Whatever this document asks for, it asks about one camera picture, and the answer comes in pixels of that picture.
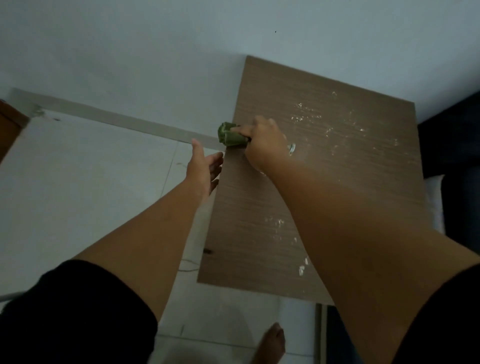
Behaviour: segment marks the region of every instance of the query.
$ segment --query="forearm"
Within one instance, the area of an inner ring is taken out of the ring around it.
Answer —
[[[185,180],[75,259],[115,274],[160,320],[201,199],[198,186]]]
[[[391,361],[427,299],[479,262],[450,239],[409,224],[291,159],[274,160],[266,173],[367,361]]]

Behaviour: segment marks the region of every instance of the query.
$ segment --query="wooden board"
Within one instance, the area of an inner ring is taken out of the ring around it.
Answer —
[[[296,143],[292,158],[426,220],[413,103],[249,56],[233,122],[258,114]],[[227,148],[198,281],[332,304],[306,257],[276,188]]]

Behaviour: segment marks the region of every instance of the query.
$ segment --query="bare foot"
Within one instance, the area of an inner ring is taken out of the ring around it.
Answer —
[[[253,356],[252,364],[278,364],[285,354],[285,335],[278,322],[264,334]]]

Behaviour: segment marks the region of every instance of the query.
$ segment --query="brown laminate board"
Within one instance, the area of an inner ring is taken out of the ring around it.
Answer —
[[[258,114],[296,143],[292,158],[426,222],[413,103],[248,56],[233,122]],[[225,153],[198,281],[332,304],[278,191],[243,152]]]

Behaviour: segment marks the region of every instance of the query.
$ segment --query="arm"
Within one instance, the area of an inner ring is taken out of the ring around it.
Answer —
[[[218,180],[223,154],[205,157],[192,142],[187,177],[147,210],[78,254],[115,274],[160,320],[177,275],[193,217]]]
[[[428,298],[479,257],[288,158],[272,119],[236,131],[252,138],[247,158],[285,200],[363,359],[391,362]]]

